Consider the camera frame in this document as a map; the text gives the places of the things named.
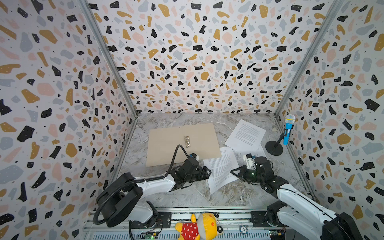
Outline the left aluminium corner post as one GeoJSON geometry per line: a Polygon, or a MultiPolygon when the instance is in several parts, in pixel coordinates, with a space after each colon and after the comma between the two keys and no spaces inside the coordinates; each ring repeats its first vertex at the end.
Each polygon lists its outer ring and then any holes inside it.
{"type": "Polygon", "coordinates": [[[133,115],[134,119],[137,118],[138,113],[134,108],[134,105],[131,101],[131,98],[130,98],[129,93],[126,89],[126,86],[123,83],[122,77],[120,76],[119,71],[116,67],[116,64],[115,64],[115,62],[114,62],[114,60],[110,54],[108,46],[103,39],[103,35],[102,35],[102,33],[98,27],[97,21],[96,21],[93,13],[91,11],[91,8],[89,6],[88,1],[79,0],[78,3],[80,5],[80,8],[81,8],[84,16],[85,16],[85,19],[87,20],[87,23],[89,24],[89,28],[92,30],[92,32],[95,36],[96,42],[98,43],[100,50],[106,59],[106,63],[109,66],[115,80],[117,81],[118,87],[120,88],[122,95],[127,102],[129,112],[133,115]]]}

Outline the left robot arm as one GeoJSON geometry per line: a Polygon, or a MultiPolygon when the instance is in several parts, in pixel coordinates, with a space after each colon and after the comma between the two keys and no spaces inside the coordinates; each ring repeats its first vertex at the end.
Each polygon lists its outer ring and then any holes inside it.
{"type": "Polygon", "coordinates": [[[185,189],[195,182],[208,180],[211,174],[208,167],[199,164],[195,155],[189,155],[181,166],[169,168],[164,175],[135,178],[125,173],[97,197],[93,223],[112,228],[129,220],[150,228],[161,217],[155,206],[144,202],[143,198],[185,189]]]}

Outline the aluminium corner post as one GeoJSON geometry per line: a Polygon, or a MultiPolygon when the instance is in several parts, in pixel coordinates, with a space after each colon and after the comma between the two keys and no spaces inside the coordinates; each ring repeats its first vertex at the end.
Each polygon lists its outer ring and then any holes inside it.
{"type": "Polygon", "coordinates": [[[114,60],[110,54],[108,46],[103,39],[103,35],[102,35],[102,33],[98,27],[97,21],[96,21],[93,13],[91,11],[91,8],[89,6],[88,1],[79,0],[78,3],[80,5],[80,8],[81,8],[84,16],[85,16],[85,19],[87,20],[87,23],[89,24],[89,28],[92,30],[92,32],[95,36],[96,42],[98,43],[100,50],[106,59],[106,63],[109,66],[115,80],[117,81],[118,87],[120,88],[122,95],[127,102],[129,112],[133,115],[134,119],[137,118],[138,113],[134,108],[134,105],[131,101],[131,98],[130,98],[129,93],[126,89],[126,86],[123,83],[122,77],[120,76],[119,71],[116,67],[116,64],[115,64],[115,62],[114,62],[114,60]]]}
{"type": "Polygon", "coordinates": [[[280,113],[283,111],[285,104],[288,102],[290,94],[294,91],[295,86],[298,84],[301,76],[303,75],[307,65],[310,63],[311,59],[317,52],[317,48],[319,47],[325,33],[329,29],[331,23],[333,22],[333,19],[336,17],[338,11],[341,9],[343,5],[342,0],[334,0],[327,12],[326,18],[324,19],[322,25],[319,28],[318,33],[316,34],[314,41],[311,43],[307,54],[305,55],[304,59],[299,65],[299,68],[297,72],[295,73],[293,80],[287,87],[287,90],[283,96],[283,99],[281,100],[279,106],[277,107],[277,110],[274,113],[274,117],[276,120],[279,119],[280,113]]]}

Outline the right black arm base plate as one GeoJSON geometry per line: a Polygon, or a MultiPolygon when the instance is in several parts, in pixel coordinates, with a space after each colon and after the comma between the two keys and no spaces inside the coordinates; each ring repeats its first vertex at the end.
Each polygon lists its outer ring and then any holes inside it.
{"type": "Polygon", "coordinates": [[[279,223],[278,225],[270,225],[267,220],[267,211],[251,211],[250,222],[254,228],[282,228],[286,227],[279,223]]]}

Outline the left green circuit board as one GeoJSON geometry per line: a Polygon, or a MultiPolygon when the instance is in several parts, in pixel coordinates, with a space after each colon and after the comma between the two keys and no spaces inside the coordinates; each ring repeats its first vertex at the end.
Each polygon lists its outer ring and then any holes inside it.
{"type": "Polygon", "coordinates": [[[139,240],[157,240],[159,237],[159,232],[142,232],[139,234],[138,239],[139,240]]]}

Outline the beige manila folder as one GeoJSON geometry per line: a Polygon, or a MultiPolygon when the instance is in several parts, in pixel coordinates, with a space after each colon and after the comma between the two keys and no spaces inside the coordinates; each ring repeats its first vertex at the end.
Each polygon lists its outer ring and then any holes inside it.
{"type": "Polygon", "coordinates": [[[181,145],[187,154],[198,155],[200,160],[222,156],[213,124],[153,129],[149,134],[146,166],[169,165],[178,145],[181,145]],[[185,146],[185,136],[190,136],[190,148],[185,146]]]}

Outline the yellow plush toy red dress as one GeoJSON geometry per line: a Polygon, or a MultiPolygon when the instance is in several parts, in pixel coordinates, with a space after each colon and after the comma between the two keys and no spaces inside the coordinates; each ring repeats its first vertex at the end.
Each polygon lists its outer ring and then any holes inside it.
{"type": "Polygon", "coordinates": [[[202,213],[198,218],[191,215],[190,222],[176,223],[175,229],[180,233],[179,240],[213,240],[224,229],[218,224],[218,213],[202,213]]]}

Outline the white text sheet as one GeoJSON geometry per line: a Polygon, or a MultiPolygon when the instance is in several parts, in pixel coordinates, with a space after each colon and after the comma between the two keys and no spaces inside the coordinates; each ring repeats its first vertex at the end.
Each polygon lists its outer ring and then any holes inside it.
{"type": "Polygon", "coordinates": [[[221,187],[238,179],[231,174],[231,170],[239,167],[234,151],[229,147],[223,147],[220,150],[222,154],[220,158],[204,160],[205,167],[212,172],[208,178],[211,195],[221,187]]]}
{"type": "Polygon", "coordinates": [[[266,130],[244,120],[240,120],[225,142],[225,146],[230,147],[239,153],[240,150],[251,149],[252,147],[255,147],[256,144],[262,145],[265,133],[266,130]]]}

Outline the right aluminium corner post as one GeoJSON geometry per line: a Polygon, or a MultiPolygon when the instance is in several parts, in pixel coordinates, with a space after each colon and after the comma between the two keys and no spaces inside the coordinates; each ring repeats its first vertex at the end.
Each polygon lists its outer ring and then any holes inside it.
{"type": "Polygon", "coordinates": [[[331,23],[333,22],[333,19],[336,17],[338,11],[341,9],[343,5],[342,0],[334,0],[327,12],[326,18],[324,19],[322,25],[319,28],[318,33],[316,34],[314,41],[311,43],[307,54],[305,55],[304,59],[299,65],[299,68],[297,72],[295,73],[293,80],[287,87],[287,90],[283,96],[283,99],[281,100],[279,106],[277,107],[277,110],[274,113],[274,117],[276,120],[279,119],[280,113],[283,111],[285,104],[288,102],[290,94],[294,91],[295,86],[298,84],[301,76],[303,75],[307,65],[310,63],[311,59],[317,52],[317,48],[319,47],[325,33],[329,29],[331,23]]]}

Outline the white diagram sheet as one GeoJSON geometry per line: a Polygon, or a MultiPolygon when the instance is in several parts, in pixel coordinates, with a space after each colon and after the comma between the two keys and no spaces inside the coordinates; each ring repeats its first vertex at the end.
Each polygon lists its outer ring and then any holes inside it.
{"type": "Polygon", "coordinates": [[[266,157],[265,151],[261,144],[256,144],[255,147],[252,147],[251,149],[242,149],[239,151],[239,153],[242,155],[243,162],[247,164],[247,155],[255,156],[255,157],[266,157]]]}

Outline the aluminium front rail frame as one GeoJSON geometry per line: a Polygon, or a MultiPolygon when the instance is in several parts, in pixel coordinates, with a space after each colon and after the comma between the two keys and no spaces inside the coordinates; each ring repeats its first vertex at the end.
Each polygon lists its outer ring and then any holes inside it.
{"type": "Polygon", "coordinates": [[[283,208],[283,224],[269,219],[266,208],[160,208],[148,228],[125,220],[115,227],[88,220],[83,240],[304,240],[316,239],[315,225],[293,208],[283,208]]]}

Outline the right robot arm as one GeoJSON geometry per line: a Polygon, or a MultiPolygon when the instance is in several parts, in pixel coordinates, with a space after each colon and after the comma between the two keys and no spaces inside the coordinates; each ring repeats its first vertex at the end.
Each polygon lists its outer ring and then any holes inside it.
{"type": "Polygon", "coordinates": [[[350,215],[337,214],[298,191],[287,180],[275,175],[267,158],[251,154],[245,158],[253,163],[253,169],[243,165],[231,170],[231,174],[242,182],[260,186],[277,199],[267,207],[262,223],[271,227],[288,226],[309,240],[363,238],[350,215]]]}

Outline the blue toy microphone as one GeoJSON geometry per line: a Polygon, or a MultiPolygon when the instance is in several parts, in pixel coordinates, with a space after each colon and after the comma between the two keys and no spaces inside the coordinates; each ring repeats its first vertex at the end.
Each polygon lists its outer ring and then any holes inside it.
{"type": "Polygon", "coordinates": [[[289,143],[290,133],[295,121],[296,121],[296,117],[294,115],[289,114],[286,116],[283,145],[287,145],[289,143]]]}

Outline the right circuit board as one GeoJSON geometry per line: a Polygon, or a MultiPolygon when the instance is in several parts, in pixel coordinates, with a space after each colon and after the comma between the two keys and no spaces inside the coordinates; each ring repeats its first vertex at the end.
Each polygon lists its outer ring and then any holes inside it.
{"type": "Polygon", "coordinates": [[[271,240],[286,240],[286,232],[284,230],[271,230],[269,231],[271,240]]]}

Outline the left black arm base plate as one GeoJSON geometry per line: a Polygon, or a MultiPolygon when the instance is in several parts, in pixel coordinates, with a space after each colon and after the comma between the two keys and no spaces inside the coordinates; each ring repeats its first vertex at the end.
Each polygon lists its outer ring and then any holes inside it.
{"type": "Polygon", "coordinates": [[[158,212],[153,215],[147,222],[140,223],[139,221],[132,222],[132,229],[169,229],[171,227],[172,212],[158,212]]]}

